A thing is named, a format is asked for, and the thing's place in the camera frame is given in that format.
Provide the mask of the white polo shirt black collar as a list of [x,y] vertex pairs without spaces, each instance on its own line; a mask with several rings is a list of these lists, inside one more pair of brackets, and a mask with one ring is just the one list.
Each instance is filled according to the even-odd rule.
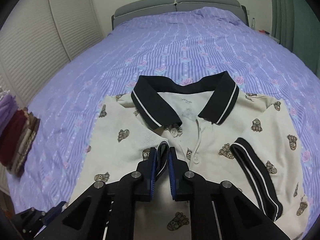
[[100,107],[71,200],[95,181],[118,181],[166,142],[206,180],[230,181],[290,239],[304,233],[302,145],[284,100],[244,93],[221,72],[186,86],[140,76]]

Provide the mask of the brown striped folded garment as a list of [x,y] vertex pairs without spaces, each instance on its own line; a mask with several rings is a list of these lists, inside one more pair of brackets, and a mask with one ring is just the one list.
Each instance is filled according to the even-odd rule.
[[32,112],[28,112],[27,107],[24,107],[23,113],[27,120],[18,139],[10,168],[11,173],[17,177],[21,177],[24,172],[24,165],[36,138],[41,121],[39,118],[35,117]]

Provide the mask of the dark red folded garment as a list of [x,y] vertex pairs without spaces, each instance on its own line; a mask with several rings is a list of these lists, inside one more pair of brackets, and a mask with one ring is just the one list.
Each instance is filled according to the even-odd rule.
[[22,129],[27,121],[23,110],[17,110],[1,134],[0,158],[3,166],[11,162]]

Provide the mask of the lilac folded garment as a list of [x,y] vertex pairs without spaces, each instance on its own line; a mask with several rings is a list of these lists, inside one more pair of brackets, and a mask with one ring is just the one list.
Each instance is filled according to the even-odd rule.
[[14,113],[18,110],[18,105],[9,90],[3,90],[1,87],[1,100],[0,100],[0,134],[13,117]]

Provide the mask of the purple floral bed sheet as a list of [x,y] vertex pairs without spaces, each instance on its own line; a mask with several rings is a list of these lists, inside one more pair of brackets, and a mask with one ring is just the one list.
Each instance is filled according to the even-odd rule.
[[302,140],[310,199],[308,226],[298,234],[303,238],[319,216],[319,79],[295,54],[213,7],[127,21],[46,83],[29,104],[41,122],[24,173],[8,175],[15,211],[47,211],[70,199],[103,97],[131,92],[141,75],[188,85],[222,71],[242,91],[288,105]]

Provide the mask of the grey padded headboard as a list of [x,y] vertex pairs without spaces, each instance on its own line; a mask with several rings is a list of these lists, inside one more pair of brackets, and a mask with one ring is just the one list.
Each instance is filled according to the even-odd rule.
[[202,7],[228,10],[249,25],[246,7],[238,0],[139,0],[119,7],[111,17],[112,28],[136,17],[176,11],[192,11]]

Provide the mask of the white bedside table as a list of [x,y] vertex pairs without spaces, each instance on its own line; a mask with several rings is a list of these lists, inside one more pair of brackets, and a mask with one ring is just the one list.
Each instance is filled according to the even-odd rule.
[[277,38],[273,37],[269,32],[267,32],[267,31],[265,31],[265,30],[258,30],[258,32],[259,32],[260,34],[263,34],[263,35],[271,38],[272,40],[274,40],[275,42],[277,42],[277,44],[280,44],[280,41],[279,41]]

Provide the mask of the clear plastic bottle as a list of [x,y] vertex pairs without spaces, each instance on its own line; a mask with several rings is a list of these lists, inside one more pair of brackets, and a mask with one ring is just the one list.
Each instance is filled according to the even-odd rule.
[[255,30],[255,18],[252,18],[251,28]]

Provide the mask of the green curtain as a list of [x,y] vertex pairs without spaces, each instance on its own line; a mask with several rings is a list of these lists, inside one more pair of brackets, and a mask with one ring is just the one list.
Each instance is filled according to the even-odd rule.
[[319,19],[306,0],[272,0],[272,35],[319,77]]

